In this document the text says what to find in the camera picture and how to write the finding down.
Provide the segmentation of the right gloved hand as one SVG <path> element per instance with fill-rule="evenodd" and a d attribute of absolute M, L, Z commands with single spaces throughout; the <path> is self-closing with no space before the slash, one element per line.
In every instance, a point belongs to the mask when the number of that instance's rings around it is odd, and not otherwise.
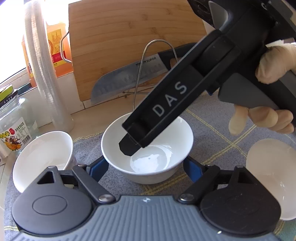
<path fill-rule="evenodd" d="M 282 44 L 273 46 L 261 57 L 255 76 L 261 83 L 267 84 L 264 93 L 278 106 L 278 110 L 259 105 L 247 108 L 234 105 L 235 111 L 229 121 L 229 132 L 237 136 L 246 126 L 248 118 L 261 128 L 289 134 L 295 131 L 293 115 L 295 114 L 295 97 L 288 88 L 279 81 L 287 72 L 292 71 L 295 75 L 295 44 Z"/>

